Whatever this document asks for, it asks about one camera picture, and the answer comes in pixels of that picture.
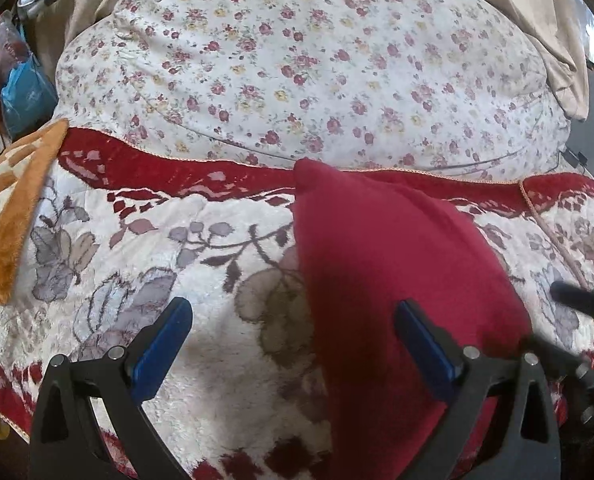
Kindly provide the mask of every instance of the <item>pillow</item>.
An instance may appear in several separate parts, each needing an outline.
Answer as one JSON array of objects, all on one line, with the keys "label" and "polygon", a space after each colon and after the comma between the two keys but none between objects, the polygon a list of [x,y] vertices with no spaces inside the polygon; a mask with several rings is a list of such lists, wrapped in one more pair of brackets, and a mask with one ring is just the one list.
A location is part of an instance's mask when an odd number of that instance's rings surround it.
[{"label": "pillow", "polygon": [[[295,165],[295,237],[328,389],[331,479],[396,478],[445,409],[395,336],[398,301],[415,299],[459,345],[489,356],[514,354],[530,331],[472,221],[396,175],[382,177]],[[476,453],[493,408],[486,404],[466,455]]]}]

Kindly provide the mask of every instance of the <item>flower pattern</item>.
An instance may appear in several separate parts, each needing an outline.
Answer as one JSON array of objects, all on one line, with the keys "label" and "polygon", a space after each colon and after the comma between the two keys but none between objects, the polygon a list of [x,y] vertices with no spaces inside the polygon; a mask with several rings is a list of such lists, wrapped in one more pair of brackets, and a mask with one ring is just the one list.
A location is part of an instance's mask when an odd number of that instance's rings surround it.
[{"label": "flower pattern", "polygon": [[121,0],[66,48],[55,116],[151,153],[517,178],[570,123],[483,0]]}]

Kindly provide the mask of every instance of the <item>silver bolt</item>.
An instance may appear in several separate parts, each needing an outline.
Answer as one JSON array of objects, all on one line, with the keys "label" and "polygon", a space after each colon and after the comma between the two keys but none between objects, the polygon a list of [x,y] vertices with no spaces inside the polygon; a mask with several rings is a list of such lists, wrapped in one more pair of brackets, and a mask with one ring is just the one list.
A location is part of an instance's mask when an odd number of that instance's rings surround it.
[{"label": "silver bolt", "polygon": [[585,424],[594,416],[594,408],[592,406],[588,406],[581,414],[581,423]]},{"label": "silver bolt", "polygon": [[532,352],[525,353],[523,355],[523,360],[526,361],[530,366],[535,366],[537,363],[539,363],[539,358]]},{"label": "silver bolt", "polygon": [[62,364],[66,359],[66,356],[64,354],[57,354],[54,355],[51,360],[48,362],[48,364],[50,364],[51,366],[59,366],[60,364]]},{"label": "silver bolt", "polygon": [[479,356],[481,355],[481,353],[479,352],[479,350],[477,348],[475,348],[474,346],[464,346],[464,348],[463,348],[463,354],[468,359],[478,359]]},{"label": "silver bolt", "polygon": [[590,365],[588,363],[581,363],[574,371],[577,379],[583,378],[590,371]]},{"label": "silver bolt", "polygon": [[110,357],[113,361],[121,358],[124,355],[124,347],[123,346],[113,346],[108,351],[108,357]]}]

